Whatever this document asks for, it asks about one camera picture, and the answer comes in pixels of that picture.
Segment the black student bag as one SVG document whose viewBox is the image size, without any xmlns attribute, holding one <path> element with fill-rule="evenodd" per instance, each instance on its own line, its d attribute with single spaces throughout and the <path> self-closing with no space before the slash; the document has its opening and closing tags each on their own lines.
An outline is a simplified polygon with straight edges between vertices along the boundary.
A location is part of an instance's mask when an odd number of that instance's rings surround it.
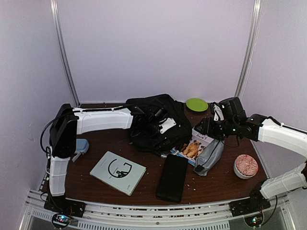
<svg viewBox="0 0 307 230">
<path fill-rule="evenodd" d="M 137 110 L 128 129 L 128 137 L 137 150 L 160 154 L 189 143 L 192 126 L 182 102 L 168 94 L 160 94 L 130 98 L 126 104 Z"/>
</svg>

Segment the grey pencil pouch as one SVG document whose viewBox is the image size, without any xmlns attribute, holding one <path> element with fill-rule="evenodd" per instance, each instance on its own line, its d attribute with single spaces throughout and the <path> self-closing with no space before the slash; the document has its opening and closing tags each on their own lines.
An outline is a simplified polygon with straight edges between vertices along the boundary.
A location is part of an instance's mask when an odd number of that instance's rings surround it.
<svg viewBox="0 0 307 230">
<path fill-rule="evenodd" d="M 194 172 L 206 176 L 208 171 L 220 160 L 224 145 L 221 140 L 214 139 L 197 157 Z"/>
</svg>

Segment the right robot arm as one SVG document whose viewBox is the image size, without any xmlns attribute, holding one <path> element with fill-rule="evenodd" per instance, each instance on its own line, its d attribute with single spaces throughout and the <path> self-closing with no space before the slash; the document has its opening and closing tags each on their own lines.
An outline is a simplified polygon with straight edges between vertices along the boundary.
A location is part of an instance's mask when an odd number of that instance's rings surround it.
<svg viewBox="0 0 307 230">
<path fill-rule="evenodd" d="M 215 121 L 213 117 L 203 118 L 194 129 L 213 139 L 223 140 L 229 136 L 247 138 L 253 141 L 271 143 L 295 153 L 307 156 L 307 133 L 300 129 L 285 126 L 271 116 L 253 114 L 250 117 L 233 115 L 224 120 Z M 264 199 L 269 199 L 298 188 L 307 188 L 307 163 L 285 172 L 275 178 L 260 183 L 246 200 L 249 211 L 257 211 Z"/>
</svg>

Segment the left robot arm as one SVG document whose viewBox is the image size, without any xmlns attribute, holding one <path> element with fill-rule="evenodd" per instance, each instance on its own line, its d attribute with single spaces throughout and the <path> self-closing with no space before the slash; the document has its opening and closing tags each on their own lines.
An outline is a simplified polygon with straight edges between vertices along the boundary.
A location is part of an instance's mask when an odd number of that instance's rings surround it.
<svg viewBox="0 0 307 230">
<path fill-rule="evenodd" d="M 67 167 L 76 150 L 76 137 L 83 133 L 109 129 L 153 128 L 159 133 L 159 122 L 165 117 L 163 108 L 145 112 L 136 105 L 125 104 L 113 108 L 73 108 L 63 104 L 45 129 L 49 130 L 48 146 L 42 148 L 49 158 L 49 199 L 59 213 L 69 209 L 65 196 Z"/>
</svg>

